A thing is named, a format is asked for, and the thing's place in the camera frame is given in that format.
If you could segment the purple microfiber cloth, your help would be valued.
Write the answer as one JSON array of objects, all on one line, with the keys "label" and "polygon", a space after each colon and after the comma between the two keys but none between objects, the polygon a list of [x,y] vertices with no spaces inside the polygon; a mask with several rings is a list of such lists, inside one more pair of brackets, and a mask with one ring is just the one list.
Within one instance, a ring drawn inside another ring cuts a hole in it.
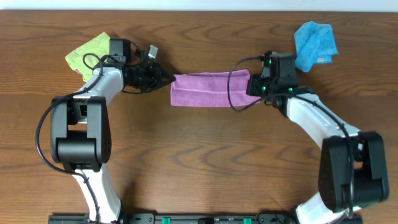
[{"label": "purple microfiber cloth", "polygon": [[246,94],[251,76],[249,70],[228,72],[191,73],[176,75],[171,84],[170,104],[172,106],[221,108],[246,106],[259,99]]}]

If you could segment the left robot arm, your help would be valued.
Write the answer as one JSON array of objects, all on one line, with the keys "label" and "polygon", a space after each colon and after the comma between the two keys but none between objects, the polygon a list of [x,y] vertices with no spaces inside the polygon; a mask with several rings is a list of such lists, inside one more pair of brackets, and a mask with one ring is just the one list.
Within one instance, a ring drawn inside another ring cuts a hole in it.
[{"label": "left robot arm", "polygon": [[131,47],[130,40],[110,39],[108,54],[89,66],[91,78],[71,96],[54,98],[50,110],[52,158],[78,182],[89,207],[87,223],[116,223],[121,213],[107,165],[112,148],[108,105],[126,86],[140,95],[175,81],[155,61],[156,46]]}]

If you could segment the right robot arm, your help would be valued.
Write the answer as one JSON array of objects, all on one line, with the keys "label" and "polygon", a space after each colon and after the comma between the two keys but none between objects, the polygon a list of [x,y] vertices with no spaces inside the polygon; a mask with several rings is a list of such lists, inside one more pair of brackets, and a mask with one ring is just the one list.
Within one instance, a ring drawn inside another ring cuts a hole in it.
[{"label": "right robot arm", "polygon": [[309,87],[300,86],[291,53],[257,56],[262,72],[249,78],[246,93],[258,96],[320,147],[318,192],[298,205],[290,223],[351,221],[362,208],[389,197],[389,181],[382,136],[363,132],[344,122]]}]

